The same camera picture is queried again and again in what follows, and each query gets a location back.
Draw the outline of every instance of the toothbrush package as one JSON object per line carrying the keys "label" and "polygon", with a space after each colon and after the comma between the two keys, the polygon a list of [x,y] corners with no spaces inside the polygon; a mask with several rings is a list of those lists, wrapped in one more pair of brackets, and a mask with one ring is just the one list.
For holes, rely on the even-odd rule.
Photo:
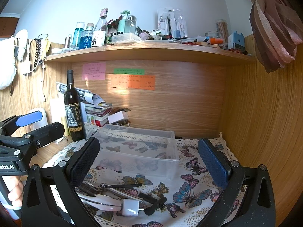
{"label": "toothbrush package", "polygon": [[158,29],[162,35],[173,38],[187,37],[187,27],[181,9],[172,7],[158,9]]}

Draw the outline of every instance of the pink sticky note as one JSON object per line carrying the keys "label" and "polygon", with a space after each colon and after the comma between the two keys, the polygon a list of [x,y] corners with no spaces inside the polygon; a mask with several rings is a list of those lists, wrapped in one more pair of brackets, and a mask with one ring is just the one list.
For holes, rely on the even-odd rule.
{"label": "pink sticky note", "polygon": [[82,80],[104,80],[105,62],[83,64]]}

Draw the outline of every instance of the curtain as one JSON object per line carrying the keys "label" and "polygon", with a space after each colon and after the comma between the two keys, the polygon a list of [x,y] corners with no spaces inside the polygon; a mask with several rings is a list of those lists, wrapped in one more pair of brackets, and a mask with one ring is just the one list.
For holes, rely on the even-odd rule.
{"label": "curtain", "polygon": [[267,72],[295,59],[303,42],[303,24],[287,0],[255,0],[250,14],[257,58]]}

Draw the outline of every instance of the blue liquid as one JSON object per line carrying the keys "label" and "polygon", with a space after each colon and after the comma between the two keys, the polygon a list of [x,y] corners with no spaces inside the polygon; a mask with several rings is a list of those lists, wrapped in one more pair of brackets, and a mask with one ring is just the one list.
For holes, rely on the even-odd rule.
{"label": "blue liquid", "polygon": [[91,47],[91,39],[92,37],[81,37],[79,42],[79,49],[87,49]]}
{"label": "blue liquid", "polygon": [[74,37],[73,37],[73,45],[77,45],[79,47],[79,43],[80,43],[80,36],[81,36],[81,32],[83,31],[83,28],[76,28],[75,32],[74,32]]}

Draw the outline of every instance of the metal screw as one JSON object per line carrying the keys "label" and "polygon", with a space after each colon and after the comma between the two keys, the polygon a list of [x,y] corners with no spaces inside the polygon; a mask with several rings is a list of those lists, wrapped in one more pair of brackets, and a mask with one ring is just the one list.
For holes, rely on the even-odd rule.
{"label": "metal screw", "polygon": [[239,166],[239,162],[237,162],[236,160],[233,160],[233,161],[231,162],[231,165],[232,165],[233,167],[238,167],[238,166]]}
{"label": "metal screw", "polygon": [[20,150],[16,150],[16,151],[14,152],[14,155],[18,155],[18,154],[20,154],[20,153],[21,153]]}
{"label": "metal screw", "polygon": [[265,165],[261,164],[261,165],[260,165],[260,169],[261,169],[262,171],[266,171],[267,168],[266,168]]}
{"label": "metal screw", "polygon": [[59,165],[60,167],[64,167],[64,166],[66,165],[66,161],[65,161],[65,160],[61,160],[61,161],[58,163],[58,165]]}

